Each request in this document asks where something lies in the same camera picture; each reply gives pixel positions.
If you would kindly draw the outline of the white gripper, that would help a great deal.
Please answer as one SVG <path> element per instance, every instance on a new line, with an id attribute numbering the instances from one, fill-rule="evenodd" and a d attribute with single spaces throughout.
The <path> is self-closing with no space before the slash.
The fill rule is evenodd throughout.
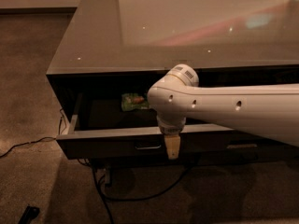
<path id="1" fill-rule="evenodd" d="M 157 122 L 161 133 L 165 134 L 164 143 L 169 160 L 178 158 L 180 150 L 180 136 L 186 119 L 178 116 L 157 116 Z"/>

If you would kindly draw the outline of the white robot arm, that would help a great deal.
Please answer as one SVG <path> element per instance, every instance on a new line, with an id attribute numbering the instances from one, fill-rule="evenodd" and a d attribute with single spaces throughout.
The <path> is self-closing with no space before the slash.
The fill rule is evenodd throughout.
<path id="1" fill-rule="evenodd" d="M 148 91 L 170 160 L 178 158 L 186 119 L 299 146 L 299 85 L 200 88 L 197 73 L 178 64 Z"/>

